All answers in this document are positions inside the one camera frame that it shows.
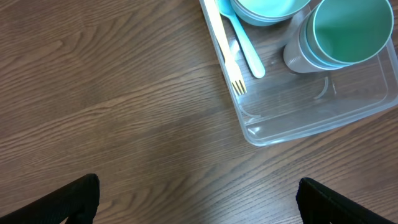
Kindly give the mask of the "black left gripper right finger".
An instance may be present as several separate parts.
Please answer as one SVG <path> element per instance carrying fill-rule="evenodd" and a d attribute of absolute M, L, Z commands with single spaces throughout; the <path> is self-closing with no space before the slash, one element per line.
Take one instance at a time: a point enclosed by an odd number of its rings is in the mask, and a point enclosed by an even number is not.
<path fill-rule="evenodd" d="M 309 177 L 300 180 L 296 201 L 303 224 L 394 224 Z"/>

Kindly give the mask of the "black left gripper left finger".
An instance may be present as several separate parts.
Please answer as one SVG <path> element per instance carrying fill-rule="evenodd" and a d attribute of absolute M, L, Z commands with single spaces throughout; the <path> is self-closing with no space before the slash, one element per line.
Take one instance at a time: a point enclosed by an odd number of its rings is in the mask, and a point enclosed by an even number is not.
<path fill-rule="evenodd" d="M 100 204 L 100 180 L 86 174 L 46 196 L 1 217 L 3 224 L 92 224 Z"/>

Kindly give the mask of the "pink plastic cup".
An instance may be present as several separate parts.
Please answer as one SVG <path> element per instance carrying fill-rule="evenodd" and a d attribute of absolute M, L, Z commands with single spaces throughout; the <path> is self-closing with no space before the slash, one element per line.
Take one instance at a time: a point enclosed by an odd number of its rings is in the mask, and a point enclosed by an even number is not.
<path fill-rule="evenodd" d="M 295 31 L 293 37 L 287 42 L 285 46 L 283 58 L 286 66 L 296 73 L 312 73 L 327 71 L 326 67 L 318 66 L 311 62 L 303 53 L 300 44 L 300 31 L 308 21 L 309 15 L 300 24 L 299 28 Z"/>

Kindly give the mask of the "blue plastic cup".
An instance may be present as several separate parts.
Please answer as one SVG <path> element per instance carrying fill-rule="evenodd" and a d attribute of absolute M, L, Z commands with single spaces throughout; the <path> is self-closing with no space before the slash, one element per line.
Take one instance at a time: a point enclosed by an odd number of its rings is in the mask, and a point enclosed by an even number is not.
<path fill-rule="evenodd" d="M 299 41 L 300 41 L 300 46 L 302 49 L 303 54 L 308 58 L 309 61 L 311 61 L 314 65 L 318 67 L 322 67 L 327 70 L 336 70 L 345 67 L 344 65 L 338 65 L 335 63 L 329 63 L 318 56 L 315 55 L 313 50 L 310 48 L 308 40 L 307 40 L 307 24 L 309 20 L 310 15 L 307 15 L 304 21 L 302 22 L 301 28 L 300 28 L 300 34 L 299 34 Z"/>

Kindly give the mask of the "green plastic cup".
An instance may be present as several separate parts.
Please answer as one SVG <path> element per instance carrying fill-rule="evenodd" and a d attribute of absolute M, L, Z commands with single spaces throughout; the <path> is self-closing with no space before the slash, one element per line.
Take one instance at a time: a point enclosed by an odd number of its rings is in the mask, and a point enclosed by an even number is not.
<path fill-rule="evenodd" d="M 307 22 L 307 41 L 318 58 L 351 65 L 377 55 L 394 28 L 388 0 L 323 0 Z"/>

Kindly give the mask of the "green plastic bowl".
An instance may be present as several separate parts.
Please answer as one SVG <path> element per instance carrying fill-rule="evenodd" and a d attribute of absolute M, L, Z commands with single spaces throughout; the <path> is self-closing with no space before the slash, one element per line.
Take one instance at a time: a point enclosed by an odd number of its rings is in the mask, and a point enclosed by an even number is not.
<path fill-rule="evenodd" d="M 230 0 L 240 19 L 253 26 L 271 26 L 296 15 L 310 0 Z"/>

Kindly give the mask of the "light blue plastic fork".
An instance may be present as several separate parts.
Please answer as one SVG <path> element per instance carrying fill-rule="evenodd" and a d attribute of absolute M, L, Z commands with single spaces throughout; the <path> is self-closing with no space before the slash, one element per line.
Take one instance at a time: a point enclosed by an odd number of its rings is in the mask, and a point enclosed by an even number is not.
<path fill-rule="evenodd" d="M 248 35 L 246 34 L 243 26 L 241 25 L 230 0 L 216 0 L 219 12 L 227 17 L 236 33 L 239 40 L 241 50 L 243 51 L 246 62 L 255 78 L 263 78 L 266 74 L 266 69 L 263 66 L 259 55 L 254 49 Z"/>

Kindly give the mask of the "yellow plastic fork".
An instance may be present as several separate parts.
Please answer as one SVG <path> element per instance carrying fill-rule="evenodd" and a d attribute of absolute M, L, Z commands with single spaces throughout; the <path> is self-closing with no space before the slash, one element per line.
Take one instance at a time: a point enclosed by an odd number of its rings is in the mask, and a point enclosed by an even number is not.
<path fill-rule="evenodd" d="M 243 76 L 239 65 L 234 60 L 233 54 L 229 49 L 228 39 L 223 26 L 221 15 L 214 0 L 204 0 L 206 10 L 213 28 L 214 34 L 218 41 L 218 45 L 224 57 L 226 71 L 232 86 L 238 95 L 247 93 L 247 89 L 243 80 Z"/>

